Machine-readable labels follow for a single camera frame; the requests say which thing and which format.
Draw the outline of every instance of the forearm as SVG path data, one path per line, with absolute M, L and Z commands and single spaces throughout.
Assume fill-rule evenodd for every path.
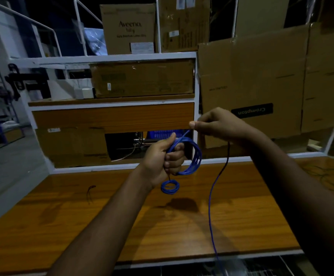
M 302 249 L 320 273 L 333 273 L 334 195 L 263 133 L 255 130 L 248 145 Z
M 47 275 L 110 275 L 151 190 L 138 168 L 91 223 L 74 239 Z

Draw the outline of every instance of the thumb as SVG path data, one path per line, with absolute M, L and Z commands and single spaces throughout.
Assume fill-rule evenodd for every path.
M 167 150 L 175 142 L 175 139 L 176 139 L 176 133 L 173 132 L 169 138 L 158 141 L 158 146 L 159 148 L 161 148 L 161 150 Z
M 211 123 L 206 123 L 202 121 L 190 121 L 189 126 L 190 128 L 196 130 L 197 132 L 200 132 L 205 135 L 210 135 L 212 131 L 212 124 Z

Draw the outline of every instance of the white metal shelf frame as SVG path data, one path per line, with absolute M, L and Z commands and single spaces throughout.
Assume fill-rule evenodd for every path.
M 41 27 L 45 27 L 54 33 L 57 48 L 59 51 L 59 57 L 42 57 L 38 58 L 12 58 L 10 57 L 10 63 L 14 63 L 18 68 L 52 68 L 52 69 L 83 69 L 88 68 L 90 63 L 97 62 L 115 62 L 115 61 L 145 61 L 145 60 L 170 60 L 170 59 L 184 59 L 184 58 L 193 58 L 195 59 L 195 98 L 193 99 L 180 99 L 180 100 L 155 100 L 155 101 L 143 101 L 143 102 L 118 102 L 118 103 L 99 103 L 99 104 L 77 104 L 77 105 L 61 105 L 61 106 L 35 106 L 29 107 L 28 102 L 30 98 L 28 96 L 27 91 L 21 92 L 22 101 L 25 107 L 25 110 L 28 114 L 29 120 L 33 129 L 37 128 L 34 116 L 32 114 L 33 111 L 40 110 L 66 110 L 66 109 L 75 109 L 75 108 L 96 108 L 96 107 L 118 107 L 118 106 L 138 106 L 138 105 L 148 105 L 148 104 L 170 104 L 170 103 L 186 103 L 193 102 L 194 103 L 194 120 L 197 120 L 199 117 L 199 93 L 200 93 L 200 85 L 199 85 L 199 74 L 197 68 L 197 52 L 176 52 L 176 53 L 162 53 L 161 52 L 161 38 L 160 38 L 160 23 L 159 23 L 159 7 L 158 0 L 156 0 L 156 11 L 157 11 L 157 33 L 158 33 L 158 53 L 153 54 L 124 54 L 124 55 L 100 55 L 100 56 L 88 56 L 86 52 L 84 34 L 81 28 L 81 20 L 79 15 L 79 10 L 77 4 L 80 4 L 88 13 L 90 13 L 93 17 L 96 18 L 97 21 L 100 21 L 88 8 L 86 8 L 79 0 L 74 0 L 74 6 L 77 16 L 77 22 L 80 27 L 80 37 L 82 40 L 82 45 L 84 48 L 85 56 L 76 56 L 76 57 L 63 57 L 61 55 L 61 50 L 57 41 L 56 33 L 53 29 L 36 22 L 20 13 L 17 13 L 9 8 L 6 8 L 0 5 L 0 10 L 5 11 L 6 13 L 13 13 L 17 16 L 21 16 L 34 24 L 40 25 Z M 197 142 L 197 132 L 194 132 L 193 139 Z M 330 135 L 328 143 L 325 147 L 323 147 L 322 151 L 319 152 L 305 152 L 305 153 L 293 153 L 289 154 L 292 158 L 304 158 L 304 157 L 319 157 L 326 156 L 330 145 L 334 139 L 334 130 Z M 77 173 L 77 172 L 87 172 L 87 171 L 104 171 L 104 170 L 123 170 L 123 169 L 133 169 L 138 164 L 115 164 L 115 165 L 105 165 L 105 166 L 91 166 L 91 167 L 73 167 L 73 168 L 55 168 L 47 157 L 45 158 L 46 165 L 49 169 L 50 174 L 60 174 L 60 173 Z M 249 162 L 251 161 L 250 157 L 232 157 L 229 159 L 229 162 Z M 215 159 L 204 159 L 201 161 L 201 164 L 215 164 L 215 163 L 224 163 L 226 162 L 226 158 L 215 158 Z M 190 160 L 187 160 L 183 163 L 183 165 L 189 165 L 191 163 Z

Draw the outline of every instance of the white metal rack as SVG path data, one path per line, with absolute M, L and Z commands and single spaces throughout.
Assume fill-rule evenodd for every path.
M 236 0 L 236 9 L 235 9 L 235 19 L 236 22 L 236 11 L 237 11 L 238 0 Z M 85 7 L 79 0 L 74 0 L 74 6 L 77 16 L 77 23 L 80 30 L 80 38 L 82 41 L 82 46 L 84 49 L 85 56 L 75 56 L 75 57 L 63 57 L 61 55 L 61 49 L 57 40 L 56 33 L 50 27 L 47 27 L 31 18 L 28 18 L 18 12 L 13 11 L 5 6 L 0 5 L 0 37 L 4 43 L 6 52 L 9 56 L 9 62 L 17 65 L 18 68 L 28 69 L 28 68 L 47 68 L 47 69 L 63 69 L 65 71 L 70 69 L 85 69 L 89 68 L 90 63 L 97 62 L 115 62 L 115 61 L 145 61 L 145 60 L 168 60 L 168 59 L 183 59 L 183 58 L 192 58 L 195 59 L 195 98 L 193 99 L 170 99 L 170 100 L 152 100 L 152 101 L 143 101 L 143 102 L 114 102 L 114 103 L 89 103 L 89 104 L 69 104 L 69 105 L 57 105 L 57 106 L 34 106 L 29 107 L 28 102 L 30 98 L 27 91 L 21 92 L 22 102 L 24 104 L 25 110 L 29 116 L 29 120 L 33 129 L 37 128 L 35 119 L 33 117 L 33 111 L 41 110 L 66 110 L 66 109 L 75 109 L 75 108 L 95 108 L 95 107 L 122 107 L 122 106 L 138 106 L 138 105 L 150 105 L 150 104 L 174 104 L 174 103 L 194 103 L 194 120 L 197 120 L 199 117 L 199 75 L 197 68 L 197 52 L 177 52 L 177 53 L 162 53 L 161 52 L 161 36 L 160 36 L 160 23 L 159 23 L 159 6 L 158 0 L 156 0 L 156 12 L 157 12 L 157 38 L 158 38 L 158 53 L 153 54 L 125 54 L 125 55 L 99 55 L 99 56 L 88 56 L 86 52 L 86 45 L 84 34 L 81 26 L 79 8 L 80 5 L 88 13 L 90 13 L 98 22 L 102 23 L 87 7 Z M 42 57 L 39 58 L 28 58 L 23 43 L 18 33 L 18 28 L 13 14 L 25 18 L 30 21 L 34 30 L 34 33 L 37 36 L 38 45 L 41 48 L 40 37 L 36 28 L 36 25 L 44 27 L 49 31 L 54 33 L 56 40 L 56 45 L 58 49 L 58 57 L 45 57 L 42 53 Z M 197 142 L 197 132 L 194 132 L 194 141 Z M 293 158 L 303 158 L 303 157 L 319 157 L 326 156 L 330 149 L 330 145 L 334 139 L 334 130 L 328 140 L 327 145 L 319 152 L 305 152 L 305 153 L 294 153 L 289 154 Z M 72 168 L 55 168 L 53 164 L 47 157 L 44 157 L 47 167 L 50 171 L 50 174 L 58 173 L 75 173 L 75 172 L 86 172 L 86 171 L 102 171 L 102 170 L 122 170 L 122 169 L 132 169 L 135 168 L 138 164 L 116 164 L 116 165 L 106 165 L 106 166 L 91 166 L 91 167 L 72 167 Z M 216 158 L 216 159 L 204 159 L 202 164 L 213 164 L 213 163 L 224 163 L 226 158 Z M 251 161 L 250 157 L 232 157 L 229 159 L 229 162 L 247 162 Z M 187 160 L 183 165 L 189 165 L 190 160 Z

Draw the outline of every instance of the fingernail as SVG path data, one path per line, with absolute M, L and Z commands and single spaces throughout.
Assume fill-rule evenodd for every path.
M 195 121 L 190 121 L 189 126 L 190 126 L 190 128 L 194 129 L 195 128 Z

